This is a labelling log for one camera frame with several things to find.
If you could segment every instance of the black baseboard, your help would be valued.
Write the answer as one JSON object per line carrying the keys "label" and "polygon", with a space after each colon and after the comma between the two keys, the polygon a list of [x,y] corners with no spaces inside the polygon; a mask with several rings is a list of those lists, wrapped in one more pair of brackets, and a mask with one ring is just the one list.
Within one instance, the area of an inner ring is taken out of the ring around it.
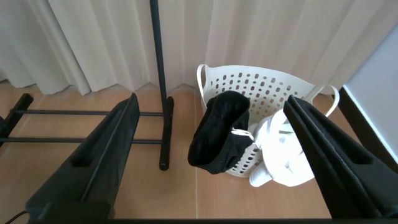
{"label": "black baseboard", "polygon": [[338,104],[341,112],[349,122],[349,125],[354,130],[361,144],[377,158],[383,161],[392,170],[398,173],[398,164],[392,158],[390,153],[384,147],[383,143],[377,137],[373,128],[366,121],[363,114],[360,112],[358,107],[355,105],[351,97],[347,94],[345,88],[341,88],[340,102]]}

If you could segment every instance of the basket handle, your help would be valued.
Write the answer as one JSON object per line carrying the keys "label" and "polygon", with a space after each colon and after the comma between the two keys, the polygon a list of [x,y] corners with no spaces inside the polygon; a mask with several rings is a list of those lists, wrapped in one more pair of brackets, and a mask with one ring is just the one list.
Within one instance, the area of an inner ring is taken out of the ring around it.
{"label": "basket handle", "polygon": [[198,70],[197,70],[197,79],[198,79],[198,85],[199,85],[199,92],[200,92],[202,103],[204,105],[206,105],[206,103],[205,103],[205,100],[204,100],[205,96],[204,96],[203,87],[202,87],[202,84],[201,84],[201,70],[205,66],[207,67],[207,65],[201,64],[201,65],[198,66]]}
{"label": "basket handle", "polygon": [[[338,90],[336,89],[336,87],[332,86],[332,85],[328,85],[331,87],[331,89],[333,90],[333,93],[335,95],[335,100],[333,102],[333,104],[331,105],[331,107],[329,108],[329,110],[325,113],[326,117],[329,117],[330,114],[332,114],[332,112],[336,109],[336,107],[338,106],[338,102],[340,101],[340,94],[338,92]],[[325,86],[317,86],[314,88],[315,91],[312,91],[309,94],[310,102],[312,104],[312,100],[314,99],[314,97],[316,97],[318,95],[319,92],[321,92],[324,89]],[[280,131],[282,132],[286,132],[286,133],[293,133],[293,128],[290,125],[290,123],[287,124],[283,124],[280,128]]]}

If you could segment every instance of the curtain fold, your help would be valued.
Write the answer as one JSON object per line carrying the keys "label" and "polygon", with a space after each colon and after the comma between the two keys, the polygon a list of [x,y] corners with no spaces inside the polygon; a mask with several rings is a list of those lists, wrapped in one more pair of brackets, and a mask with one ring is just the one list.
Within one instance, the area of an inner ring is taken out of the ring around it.
{"label": "curtain fold", "polygon": [[[161,0],[167,90],[201,63],[341,87],[398,23],[395,0]],[[0,80],[46,94],[158,85],[147,0],[0,2]]]}

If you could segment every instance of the wooden floor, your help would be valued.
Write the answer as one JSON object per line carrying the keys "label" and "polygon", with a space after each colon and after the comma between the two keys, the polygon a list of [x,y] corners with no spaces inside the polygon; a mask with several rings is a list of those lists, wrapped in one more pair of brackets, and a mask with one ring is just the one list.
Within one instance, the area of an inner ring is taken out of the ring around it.
{"label": "wooden floor", "polygon": [[[16,89],[0,83],[0,116],[5,118],[22,93],[31,93],[30,109],[110,110],[131,94],[108,88],[81,96],[73,88],[44,96],[36,86]],[[141,111],[161,111],[160,93],[143,88],[137,93]],[[329,218],[317,182],[284,187],[269,182],[259,188],[247,179],[210,175],[189,166],[188,148],[202,117],[200,98],[190,88],[170,93],[175,100],[170,169],[160,171],[159,147],[133,145],[116,199],[116,218]],[[321,110],[330,105],[318,96]],[[103,116],[25,115],[11,136],[85,137]],[[352,129],[340,110],[330,119],[347,133]],[[160,139],[162,118],[140,119],[136,138]],[[71,154],[77,144],[12,143],[0,148],[0,223],[24,209],[26,200]],[[24,223],[27,215],[17,220]]]}

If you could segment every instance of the perforated plastic basket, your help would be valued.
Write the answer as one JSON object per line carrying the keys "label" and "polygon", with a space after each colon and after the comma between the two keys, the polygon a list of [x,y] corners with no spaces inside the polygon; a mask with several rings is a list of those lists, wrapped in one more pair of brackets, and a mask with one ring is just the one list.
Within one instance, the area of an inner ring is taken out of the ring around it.
{"label": "perforated plastic basket", "polygon": [[[204,86],[202,86],[202,72],[205,77]],[[324,88],[324,85],[316,86],[288,73],[242,65],[211,68],[202,64],[198,67],[197,79],[203,111],[206,111],[209,99],[224,91],[232,90],[248,97],[251,102],[249,125],[258,123],[282,109],[290,95],[312,103],[313,98]],[[327,116],[337,107],[340,99],[337,89],[330,87],[334,91],[335,102],[326,113]],[[261,150],[249,146],[241,160],[227,173],[237,177],[249,177],[261,161]]]}

